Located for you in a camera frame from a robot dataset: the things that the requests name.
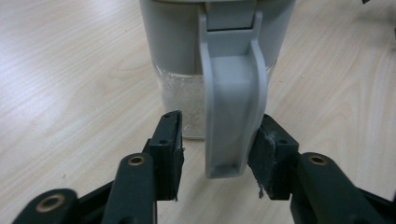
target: wooden table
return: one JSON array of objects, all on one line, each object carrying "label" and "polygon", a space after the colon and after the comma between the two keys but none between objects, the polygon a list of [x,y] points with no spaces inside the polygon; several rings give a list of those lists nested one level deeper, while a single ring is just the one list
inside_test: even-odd
[{"label": "wooden table", "polygon": [[[298,0],[266,112],[333,158],[360,188],[396,186],[396,2]],[[0,3],[0,223],[56,188],[112,180],[163,113],[138,1]],[[292,223],[260,200],[250,170],[208,180],[204,142],[185,141],[179,202],[160,223]]]}]

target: light wood surface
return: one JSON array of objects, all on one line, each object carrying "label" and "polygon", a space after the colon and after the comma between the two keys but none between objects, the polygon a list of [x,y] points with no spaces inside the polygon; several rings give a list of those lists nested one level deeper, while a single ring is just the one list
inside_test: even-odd
[{"label": "light wood surface", "polygon": [[[266,112],[360,188],[396,190],[396,1],[298,0]],[[0,3],[0,223],[38,194],[82,196],[142,150],[163,113],[138,1]],[[249,169],[207,180],[185,141],[179,202],[159,223],[292,223]]]}]

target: gray plastic handle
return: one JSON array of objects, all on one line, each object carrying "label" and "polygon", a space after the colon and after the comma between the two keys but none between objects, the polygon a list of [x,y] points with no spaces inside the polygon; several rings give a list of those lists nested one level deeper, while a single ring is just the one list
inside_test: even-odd
[{"label": "gray plastic handle", "polygon": [[258,36],[262,13],[250,30],[211,31],[199,15],[205,82],[206,176],[241,175],[266,105],[267,74]]}]

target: brass screw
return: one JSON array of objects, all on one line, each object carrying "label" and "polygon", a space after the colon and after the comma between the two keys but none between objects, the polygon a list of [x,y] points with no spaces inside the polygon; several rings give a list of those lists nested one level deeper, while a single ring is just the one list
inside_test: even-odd
[{"label": "brass screw", "polygon": [[132,157],[131,159],[128,160],[128,164],[132,166],[141,165],[143,163],[145,163],[145,158],[141,156]]},{"label": "brass screw", "polygon": [[63,203],[64,195],[57,193],[41,200],[41,202],[35,207],[35,210],[37,210],[39,213],[47,213],[58,208]]},{"label": "brass screw", "polygon": [[316,164],[316,165],[326,165],[327,164],[327,160],[319,155],[313,155],[308,157],[309,161],[311,161],[312,163]]}]

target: wood grain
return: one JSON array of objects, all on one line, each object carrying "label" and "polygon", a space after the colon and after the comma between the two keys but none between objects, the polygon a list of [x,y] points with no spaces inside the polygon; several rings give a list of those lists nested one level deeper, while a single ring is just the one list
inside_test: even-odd
[{"label": "wood grain", "polygon": [[[163,113],[138,1],[0,3],[0,223],[36,195],[82,196],[139,152]],[[266,112],[391,199],[396,178],[396,2],[298,0]],[[292,223],[259,200],[249,170],[208,180],[204,143],[185,141],[179,202],[160,223]]]}]

